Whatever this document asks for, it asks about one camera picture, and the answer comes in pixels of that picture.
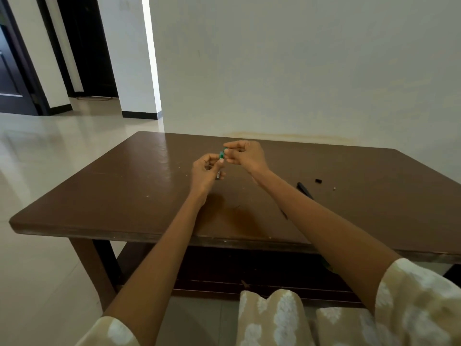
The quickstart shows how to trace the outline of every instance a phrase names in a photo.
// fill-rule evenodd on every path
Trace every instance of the white wall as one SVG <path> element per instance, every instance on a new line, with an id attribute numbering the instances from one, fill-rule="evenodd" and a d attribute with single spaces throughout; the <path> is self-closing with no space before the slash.
<path id="1" fill-rule="evenodd" d="M 78 74 L 77 65 L 75 63 L 74 54 L 72 53 L 71 44 L 67 37 L 66 28 L 62 21 L 61 11 L 57 0 L 45 0 L 47 3 L 48 11 L 50 12 L 51 21 L 55 28 L 56 36 L 58 37 L 59 45 L 61 47 L 62 55 L 66 63 L 67 71 L 71 77 L 72 86 L 75 92 L 83 92 L 84 87 Z"/>
<path id="2" fill-rule="evenodd" d="M 150 0 L 167 132 L 397 148 L 461 181 L 461 0 Z"/>
<path id="3" fill-rule="evenodd" d="M 70 104 L 36 0 L 8 0 L 51 108 Z"/>
<path id="4" fill-rule="evenodd" d="M 122 110 L 156 113 L 141 0 L 98 4 Z"/>

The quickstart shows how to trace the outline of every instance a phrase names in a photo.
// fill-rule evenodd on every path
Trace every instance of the brown table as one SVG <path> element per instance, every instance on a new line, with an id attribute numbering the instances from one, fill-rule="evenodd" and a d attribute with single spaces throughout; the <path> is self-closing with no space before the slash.
<path id="1" fill-rule="evenodd" d="M 135 133 L 14 215 L 10 224 L 17 233 L 70 238 L 105 307 L 175 216 L 188 193 L 193 161 L 204 153 L 219 152 L 228 140 Z M 302 182 L 317 202 L 403 256 L 461 263 L 460 184 L 394 149 L 260 142 L 275 173 L 292 185 Z M 234 290 L 224 292 L 235 294 L 248 285 L 259 286 L 262 294 L 271 292 L 270 288 L 262 292 L 264 287 L 274 286 L 322 291 L 331 283 L 340 286 L 337 291 L 354 296 L 339 277 L 323 272 L 318 255 L 308 255 L 315 248 L 241 167 L 228 165 L 226 172 L 226 180 L 216 181 L 199 212 L 192 247 L 175 286 L 178 291 L 220 292 L 224 285 L 216 284 L 229 284 L 219 280 L 232 276 L 230 271 L 252 267 L 246 279 L 259 270 L 264 272 L 263 283 L 248 284 L 234 274 Z M 117 261 L 109 240 L 147 244 L 127 245 Z M 273 267 L 280 260 L 302 258 L 320 265 L 316 267 L 324 279 L 321 288 L 306 287 L 305 281 L 295 286 L 265 280 L 271 272 L 277 279 L 290 280 L 286 272 L 271 271 L 268 262 Z M 198 263 L 207 266 L 198 269 Z M 222 271 L 220 277 L 216 270 Z M 197 281 L 202 285 L 191 283 Z M 323 297 L 307 299 L 347 302 L 343 297 Z M 356 297 L 349 300 L 358 303 Z"/>

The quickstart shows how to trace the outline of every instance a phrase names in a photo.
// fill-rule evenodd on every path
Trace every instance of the beige clothing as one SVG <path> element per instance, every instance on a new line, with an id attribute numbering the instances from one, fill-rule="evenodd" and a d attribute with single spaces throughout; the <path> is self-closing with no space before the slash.
<path id="1" fill-rule="evenodd" d="M 122 322 L 100 318 L 78 346 L 139 346 Z M 461 289 L 407 259 L 395 261 L 379 285 L 375 317 L 366 309 L 329 307 L 308 321 L 298 295 L 240 295 L 236 346 L 461 345 Z"/>

